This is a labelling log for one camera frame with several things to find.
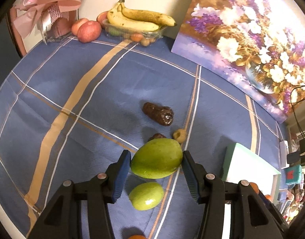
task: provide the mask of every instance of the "yellow banana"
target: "yellow banana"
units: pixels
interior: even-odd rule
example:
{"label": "yellow banana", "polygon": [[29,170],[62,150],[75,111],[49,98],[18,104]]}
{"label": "yellow banana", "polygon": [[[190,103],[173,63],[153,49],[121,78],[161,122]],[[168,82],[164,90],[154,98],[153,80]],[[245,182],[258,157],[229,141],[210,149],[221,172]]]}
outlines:
{"label": "yellow banana", "polygon": [[151,32],[159,29],[159,26],[157,24],[151,22],[131,20],[125,17],[121,12],[120,2],[118,2],[115,7],[108,11],[107,19],[108,22],[114,26],[132,29],[138,32]]}
{"label": "yellow banana", "polygon": [[163,13],[146,11],[146,10],[133,10],[126,8],[124,3],[121,3],[122,13],[129,19],[151,22],[161,26],[176,26],[176,22],[173,17],[170,17]]}

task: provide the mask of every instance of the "black wire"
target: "black wire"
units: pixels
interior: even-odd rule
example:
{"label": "black wire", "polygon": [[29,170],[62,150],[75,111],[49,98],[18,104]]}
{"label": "black wire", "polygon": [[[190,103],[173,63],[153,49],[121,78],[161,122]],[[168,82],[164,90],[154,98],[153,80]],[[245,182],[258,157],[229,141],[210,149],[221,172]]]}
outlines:
{"label": "black wire", "polygon": [[296,87],[293,88],[293,90],[291,91],[291,94],[290,94],[290,103],[291,103],[291,107],[292,107],[292,110],[293,110],[293,114],[294,114],[294,118],[295,118],[295,121],[296,121],[298,130],[299,130],[299,132],[301,133],[301,136],[303,137],[304,143],[305,143],[305,134],[304,134],[303,129],[301,128],[300,123],[299,123],[298,120],[297,120],[297,117],[296,117],[296,114],[295,114],[295,110],[294,110],[294,105],[296,105],[296,104],[298,104],[298,103],[300,103],[300,102],[302,102],[302,101],[305,101],[305,98],[304,98],[304,99],[301,99],[301,100],[298,101],[298,102],[292,103],[292,93],[293,93],[293,91],[296,90],[296,89],[298,89],[298,88],[303,88],[303,87],[305,87],[305,85],[296,86]]}

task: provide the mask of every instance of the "painting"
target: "painting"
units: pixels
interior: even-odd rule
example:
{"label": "painting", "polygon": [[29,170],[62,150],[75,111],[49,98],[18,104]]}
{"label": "painting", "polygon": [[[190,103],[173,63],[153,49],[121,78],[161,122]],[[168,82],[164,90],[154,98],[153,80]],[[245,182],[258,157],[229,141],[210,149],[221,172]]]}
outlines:
{"label": "painting", "polygon": [[294,0],[192,0],[172,52],[223,77],[279,123],[305,98],[305,15]]}

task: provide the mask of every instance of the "table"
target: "table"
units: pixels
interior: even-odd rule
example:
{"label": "table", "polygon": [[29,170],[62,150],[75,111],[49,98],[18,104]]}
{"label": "table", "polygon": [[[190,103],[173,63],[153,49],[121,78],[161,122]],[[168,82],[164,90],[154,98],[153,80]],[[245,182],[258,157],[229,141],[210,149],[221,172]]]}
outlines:
{"label": "table", "polygon": [[[22,234],[64,180],[89,180],[157,132],[171,137],[185,128],[183,149],[215,175],[233,142],[280,170],[285,125],[229,82],[171,53],[173,42],[164,37],[142,47],[101,34],[82,44],[69,36],[39,43],[9,74],[0,88],[0,203]],[[173,124],[145,116],[147,101],[171,107]],[[193,238],[203,206],[182,171],[157,180],[162,203],[140,212],[128,194],[145,181],[129,172],[121,198],[109,205],[116,239]]]}

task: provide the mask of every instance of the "blue tablecloth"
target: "blue tablecloth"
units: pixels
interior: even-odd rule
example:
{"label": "blue tablecloth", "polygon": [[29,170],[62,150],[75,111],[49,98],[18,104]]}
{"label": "blue tablecloth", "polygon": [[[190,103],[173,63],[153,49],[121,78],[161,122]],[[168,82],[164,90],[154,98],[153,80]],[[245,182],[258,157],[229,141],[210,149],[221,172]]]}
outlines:
{"label": "blue tablecloth", "polygon": [[[64,180],[89,180],[157,132],[171,137],[185,128],[183,148],[216,175],[233,142],[280,170],[285,126],[229,82],[171,53],[172,44],[163,38],[141,47],[104,34],[81,44],[70,36],[38,44],[10,73],[0,88],[0,203],[24,235]],[[145,116],[147,101],[171,107],[173,124]],[[182,172],[157,180],[162,203],[140,212],[127,194],[142,182],[129,172],[121,198],[109,205],[116,239],[193,238],[203,206]]]}

